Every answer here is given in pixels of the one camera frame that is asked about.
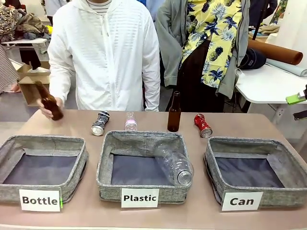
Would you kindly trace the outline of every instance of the gray cardigan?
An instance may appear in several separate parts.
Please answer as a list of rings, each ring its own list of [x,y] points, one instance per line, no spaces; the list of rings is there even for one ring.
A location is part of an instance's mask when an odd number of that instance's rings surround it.
[[[165,67],[165,85],[176,85],[182,47],[186,41],[186,15],[188,0],[166,0],[159,8],[156,29],[162,61]],[[231,99],[236,85],[235,70],[240,65],[248,46],[250,0],[241,0],[242,20],[236,34],[236,47],[224,79],[217,92]]]

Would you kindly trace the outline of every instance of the person's right hand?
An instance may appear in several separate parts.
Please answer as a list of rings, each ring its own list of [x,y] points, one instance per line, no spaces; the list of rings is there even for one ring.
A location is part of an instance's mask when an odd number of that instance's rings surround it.
[[[64,103],[62,99],[60,99],[59,97],[56,97],[55,99],[57,101],[57,106],[60,107],[60,109],[63,109]],[[39,106],[39,109],[42,111],[43,115],[45,115],[47,118],[53,118],[52,112],[50,110],[45,109],[44,105],[42,104],[41,99],[37,100],[37,104]]]

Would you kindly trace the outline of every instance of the bottle neck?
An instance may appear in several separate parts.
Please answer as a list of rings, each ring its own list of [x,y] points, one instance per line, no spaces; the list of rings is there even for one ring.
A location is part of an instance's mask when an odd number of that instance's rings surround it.
[[[41,98],[47,98],[49,96],[48,90],[46,89],[46,87],[40,81],[36,81],[35,86],[36,86]]]
[[[179,109],[179,108],[180,108],[180,94],[175,92],[172,102],[172,109]]]

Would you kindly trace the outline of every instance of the basket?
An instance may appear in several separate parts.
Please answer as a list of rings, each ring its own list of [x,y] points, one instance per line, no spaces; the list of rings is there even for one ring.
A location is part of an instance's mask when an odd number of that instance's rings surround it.
[[[298,207],[306,201],[306,167],[279,141],[213,137],[204,158],[221,203],[233,192],[263,192],[260,207]]]
[[[161,143],[167,143],[172,149],[176,149],[188,158],[187,148],[180,134],[108,132],[96,175],[100,198],[107,201],[121,201],[122,188],[158,188],[158,203],[184,203],[191,184],[181,186],[168,183],[163,179],[160,169],[150,163],[151,158],[156,157],[155,147]]]
[[[0,202],[20,202],[19,189],[61,189],[68,202],[84,174],[88,153],[81,138],[12,136],[0,147]]]

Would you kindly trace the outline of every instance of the brown glass bottle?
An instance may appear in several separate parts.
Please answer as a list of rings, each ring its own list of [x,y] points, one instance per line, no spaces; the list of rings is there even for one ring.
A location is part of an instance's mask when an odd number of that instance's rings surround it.
[[[180,124],[180,93],[178,91],[174,92],[172,106],[168,111],[168,123],[167,130],[170,132],[177,132],[179,130]]]
[[[42,104],[44,105],[45,109],[50,110],[52,112],[53,118],[52,120],[57,121],[63,118],[63,112],[57,106],[57,101],[52,96],[48,89],[42,84],[41,81],[36,81],[35,86],[40,94]]]

